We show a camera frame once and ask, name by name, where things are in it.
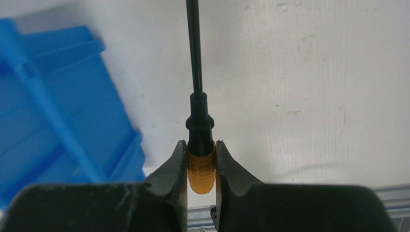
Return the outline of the orange black screwdriver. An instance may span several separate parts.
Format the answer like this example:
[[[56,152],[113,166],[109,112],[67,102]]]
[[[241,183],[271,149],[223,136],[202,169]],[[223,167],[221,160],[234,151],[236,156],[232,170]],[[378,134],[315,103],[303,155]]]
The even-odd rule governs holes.
[[[214,120],[208,113],[207,95],[203,91],[199,4],[187,0],[187,19],[190,42],[193,93],[190,96],[188,180],[197,194],[209,193],[215,182],[215,149],[212,136]]]

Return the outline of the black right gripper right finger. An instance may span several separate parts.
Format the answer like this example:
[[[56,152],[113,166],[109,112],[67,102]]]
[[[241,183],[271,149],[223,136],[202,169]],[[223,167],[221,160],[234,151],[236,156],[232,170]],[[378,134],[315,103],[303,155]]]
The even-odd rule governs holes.
[[[264,183],[216,143],[219,232],[393,232],[382,201],[355,185]]]

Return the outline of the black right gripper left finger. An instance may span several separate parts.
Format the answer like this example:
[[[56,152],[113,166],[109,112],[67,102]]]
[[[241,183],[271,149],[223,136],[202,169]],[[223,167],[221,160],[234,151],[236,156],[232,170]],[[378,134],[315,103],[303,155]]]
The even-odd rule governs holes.
[[[12,200],[3,232],[185,232],[186,142],[139,182],[36,184]]]

